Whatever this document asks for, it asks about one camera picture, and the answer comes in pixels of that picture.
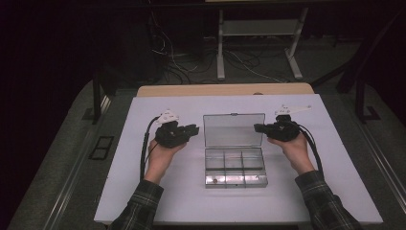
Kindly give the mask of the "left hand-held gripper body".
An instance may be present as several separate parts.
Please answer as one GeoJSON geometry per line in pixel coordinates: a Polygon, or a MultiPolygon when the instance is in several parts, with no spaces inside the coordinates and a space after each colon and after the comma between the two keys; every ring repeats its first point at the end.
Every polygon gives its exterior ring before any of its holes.
{"type": "Polygon", "coordinates": [[[159,118],[157,123],[160,127],[155,132],[155,140],[165,148],[175,148],[189,141],[183,126],[178,125],[179,116],[167,109],[159,118]]]}

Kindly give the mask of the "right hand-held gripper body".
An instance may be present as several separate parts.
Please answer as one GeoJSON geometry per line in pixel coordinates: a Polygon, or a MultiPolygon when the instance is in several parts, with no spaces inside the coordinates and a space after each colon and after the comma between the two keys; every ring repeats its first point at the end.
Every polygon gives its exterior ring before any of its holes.
{"type": "Polygon", "coordinates": [[[289,142],[298,137],[302,133],[308,137],[305,128],[291,119],[291,115],[299,112],[308,111],[311,109],[310,105],[307,106],[289,106],[282,105],[275,111],[276,122],[271,125],[271,132],[269,137],[282,142],[289,142]]]}

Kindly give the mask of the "person's right hand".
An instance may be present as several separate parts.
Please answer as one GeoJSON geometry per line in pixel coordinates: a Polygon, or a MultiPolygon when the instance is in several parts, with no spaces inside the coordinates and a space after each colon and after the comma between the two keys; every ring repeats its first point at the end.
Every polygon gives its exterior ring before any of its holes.
{"type": "Polygon", "coordinates": [[[272,138],[268,138],[267,141],[282,149],[283,154],[289,160],[291,167],[298,175],[315,170],[308,156],[307,141],[302,134],[299,134],[294,140],[288,142],[272,138]]]}

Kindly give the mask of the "dark diagonal stand leg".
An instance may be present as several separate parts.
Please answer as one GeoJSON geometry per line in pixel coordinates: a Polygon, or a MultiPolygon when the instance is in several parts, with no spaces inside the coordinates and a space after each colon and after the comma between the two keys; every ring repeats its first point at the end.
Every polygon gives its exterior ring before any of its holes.
{"type": "Polygon", "coordinates": [[[362,41],[355,55],[348,62],[343,76],[336,85],[336,90],[339,93],[348,93],[355,85],[360,73],[372,56],[373,51],[403,11],[403,8],[395,11],[386,11],[385,13],[381,13],[370,23],[370,27],[366,31],[365,39],[362,41]]]}

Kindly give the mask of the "aluminium rail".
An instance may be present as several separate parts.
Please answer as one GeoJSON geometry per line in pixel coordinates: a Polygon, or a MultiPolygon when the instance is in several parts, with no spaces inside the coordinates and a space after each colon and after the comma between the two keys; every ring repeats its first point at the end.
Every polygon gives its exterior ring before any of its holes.
{"type": "Polygon", "coordinates": [[[395,196],[395,199],[403,210],[406,213],[406,186],[401,182],[398,175],[396,174],[394,168],[389,163],[388,159],[384,155],[383,149],[378,145],[378,142],[373,138],[370,130],[367,126],[361,123],[356,117],[352,116],[351,120],[355,123],[359,131],[361,132],[364,140],[366,141],[372,158],[377,165],[379,171],[390,187],[392,193],[395,196]]]}
{"type": "Polygon", "coordinates": [[[47,175],[47,184],[55,191],[42,230],[57,230],[94,141],[98,128],[96,113],[103,114],[109,104],[107,96],[96,102],[93,97],[77,97],[69,109],[41,165],[47,175]]]}

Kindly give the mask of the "grey metal stand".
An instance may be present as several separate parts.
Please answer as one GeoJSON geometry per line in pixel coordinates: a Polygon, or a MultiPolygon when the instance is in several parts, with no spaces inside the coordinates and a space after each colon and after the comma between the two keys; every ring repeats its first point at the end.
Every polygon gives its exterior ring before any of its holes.
{"type": "Polygon", "coordinates": [[[268,19],[268,20],[225,20],[223,10],[219,11],[216,70],[217,78],[225,80],[225,67],[223,56],[223,38],[225,36],[256,36],[256,35],[292,35],[292,43],[284,50],[285,57],[296,80],[303,75],[295,59],[295,52],[299,43],[308,8],[301,10],[297,19],[268,19]]]}

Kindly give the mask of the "person's left hand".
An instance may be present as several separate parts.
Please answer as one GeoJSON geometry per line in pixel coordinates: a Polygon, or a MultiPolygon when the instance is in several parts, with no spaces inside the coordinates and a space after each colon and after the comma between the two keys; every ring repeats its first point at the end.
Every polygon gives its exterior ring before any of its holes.
{"type": "Polygon", "coordinates": [[[180,145],[172,149],[161,146],[155,140],[149,143],[148,147],[148,166],[144,180],[159,184],[161,179],[169,168],[174,155],[183,149],[186,145],[180,145]]]}

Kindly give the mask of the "transparent grey compartment box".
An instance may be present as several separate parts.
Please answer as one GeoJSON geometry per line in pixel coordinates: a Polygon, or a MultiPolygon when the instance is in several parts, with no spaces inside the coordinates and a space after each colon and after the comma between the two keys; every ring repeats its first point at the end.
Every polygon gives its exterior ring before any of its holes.
{"type": "Polygon", "coordinates": [[[263,113],[203,116],[207,189],[265,188],[268,185],[262,134],[254,128],[264,120],[263,113]]]}

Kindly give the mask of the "black metal stand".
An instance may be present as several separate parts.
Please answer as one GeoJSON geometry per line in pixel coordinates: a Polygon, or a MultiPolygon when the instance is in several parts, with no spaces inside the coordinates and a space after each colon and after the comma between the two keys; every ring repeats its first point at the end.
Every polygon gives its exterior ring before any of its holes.
{"type": "Polygon", "coordinates": [[[372,106],[365,105],[365,90],[366,83],[363,80],[358,80],[355,92],[355,115],[362,124],[365,124],[367,121],[380,119],[380,116],[372,106]]]}

